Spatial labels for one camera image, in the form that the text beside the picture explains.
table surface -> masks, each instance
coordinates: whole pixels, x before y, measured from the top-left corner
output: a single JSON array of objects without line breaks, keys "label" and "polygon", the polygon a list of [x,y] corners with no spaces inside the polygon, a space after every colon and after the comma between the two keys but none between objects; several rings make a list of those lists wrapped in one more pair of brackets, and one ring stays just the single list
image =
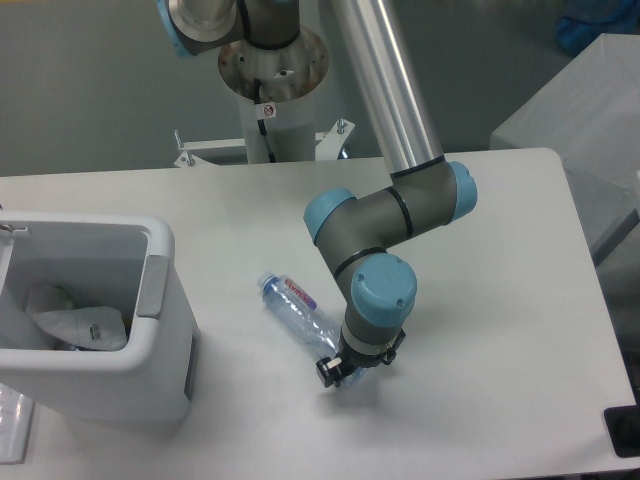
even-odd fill
[{"label": "table surface", "polygon": [[178,425],[63,418],[39,407],[19,479],[496,479],[640,466],[602,412],[634,402],[559,158],[450,155],[474,175],[468,217],[392,251],[418,276],[390,367],[324,390],[314,360],[263,308],[289,274],[330,314],[344,299],[302,213],[328,188],[389,184],[381,159],[0,179],[8,210],[153,214],[202,329],[192,411]]}]

blue object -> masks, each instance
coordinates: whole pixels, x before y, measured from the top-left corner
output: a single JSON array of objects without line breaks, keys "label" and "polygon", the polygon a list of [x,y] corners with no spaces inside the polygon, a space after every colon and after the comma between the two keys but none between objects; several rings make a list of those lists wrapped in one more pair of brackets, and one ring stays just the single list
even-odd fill
[{"label": "blue object", "polygon": [[365,260],[351,279],[351,298],[367,322],[398,327],[413,310],[418,290],[416,274],[395,255],[379,253]]},{"label": "blue object", "polygon": [[167,31],[167,35],[171,39],[171,43],[173,44],[173,48],[178,54],[179,57],[192,57],[184,45],[180,41],[180,37],[173,28],[173,24],[171,23],[171,18],[169,17],[169,10],[167,9],[167,2],[165,0],[157,0],[156,5],[158,6],[158,11],[160,12],[160,18],[162,19],[162,24],[164,25],[164,29]]},{"label": "blue object", "polygon": [[311,235],[314,245],[318,232],[320,228],[322,228],[325,220],[329,218],[329,215],[344,202],[352,198],[355,199],[356,196],[351,193],[351,190],[336,188],[334,190],[328,190],[311,200],[304,211],[304,223],[307,224],[307,229],[309,230],[309,235]]},{"label": "blue object", "polygon": [[640,0],[570,0],[555,28],[556,41],[574,57],[601,33],[631,33]]},{"label": "blue object", "polygon": [[456,177],[456,209],[451,217],[451,222],[464,217],[471,212],[478,203],[478,188],[469,170],[460,162],[449,162],[451,170]]}]

metal bracket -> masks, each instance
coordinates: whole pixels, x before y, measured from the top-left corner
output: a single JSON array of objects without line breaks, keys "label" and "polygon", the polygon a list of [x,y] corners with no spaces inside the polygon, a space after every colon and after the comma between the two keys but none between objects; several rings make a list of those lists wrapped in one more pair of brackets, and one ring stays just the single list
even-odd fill
[{"label": "metal bracket", "polygon": [[[345,143],[355,128],[355,123],[341,118],[330,131],[316,133],[316,161],[349,158]],[[173,163],[176,167],[212,165],[212,162],[217,165],[232,164],[229,159],[246,155],[247,151],[243,138],[183,143],[178,130],[174,131],[174,136],[180,154]]]},{"label": "metal bracket", "polygon": [[13,225],[9,225],[7,223],[0,223],[0,230],[9,233],[11,236],[29,234],[28,227],[16,228]]},{"label": "metal bracket", "polygon": [[393,342],[393,346],[386,351],[384,357],[382,357],[382,363],[385,365],[391,365],[391,363],[396,359],[396,355],[398,354],[398,348],[404,342],[404,339],[407,338],[407,334],[404,333],[404,330],[400,330],[400,333],[396,337],[395,342]]}]

robotic arm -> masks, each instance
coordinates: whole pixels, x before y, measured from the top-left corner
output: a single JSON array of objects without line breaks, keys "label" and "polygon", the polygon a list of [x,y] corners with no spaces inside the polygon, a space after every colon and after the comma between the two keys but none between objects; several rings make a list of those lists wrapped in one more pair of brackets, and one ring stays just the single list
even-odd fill
[{"label": "robotic arm", "polygon": [[[174,19],[174,11],[180,8],[206,12],[214,29],[228,25],[220,40],[208,44],[211,48],[233,38],[245,38],[257,48],[287,48],[287,41],[295,41],[300,29],[297,1],[160,1],[168,2],[174,27],[180,25]],[[332,4],[392,186],[361,199],[347,189],[330,190],[315,198],[304,213],[311,238],[347,301],[339,352],[316,364],[325,387],[339,386],[358,367],[390,364],[405,338],[402,326],[415,302],[417,280],[411,267],[386,249],[457,220],[477,202],[469,171],[444,158],[415,88],[402,39],[396,34],[399,29],[390,1],[332,0]],[[216,22],[214,12],[224,15]],[[259,25],[266,18],[283,24],[278,38],[254,36],[263,31]],[[197,52],[201,47],[190,42],[201,40],[188,37],[185,46]]]}]

warning sticker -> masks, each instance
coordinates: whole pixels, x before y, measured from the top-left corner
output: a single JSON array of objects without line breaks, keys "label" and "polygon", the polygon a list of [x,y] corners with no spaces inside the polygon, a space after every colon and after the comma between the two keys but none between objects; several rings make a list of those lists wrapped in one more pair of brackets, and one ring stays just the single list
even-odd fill
[{"label": "warning sticker", "polygon": [[276,104],[273,102],[261,103],[260,105],[256,105],[256,117],[258,118],[258,120],[275,118],[276,113]]}]

